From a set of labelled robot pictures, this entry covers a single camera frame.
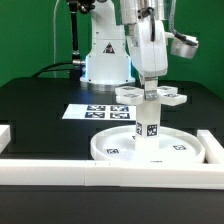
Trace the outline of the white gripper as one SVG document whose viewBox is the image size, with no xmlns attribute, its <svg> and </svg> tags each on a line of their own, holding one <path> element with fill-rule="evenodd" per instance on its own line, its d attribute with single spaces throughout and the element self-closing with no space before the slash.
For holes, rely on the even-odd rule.
<svg viewBox="0 0 224 224">
<path fill-rule="evenodd" d="M 155 21 L 155 40 L 151 40 L 152 22 L 147 17 L 133 26 L 133 34 L 127 37 L 132 64 L 145 78 L 144 93 L 147 101 L 157 99 L 157 76 L 167 73 L 168 60 L 163 23 Z"/>
</svg>

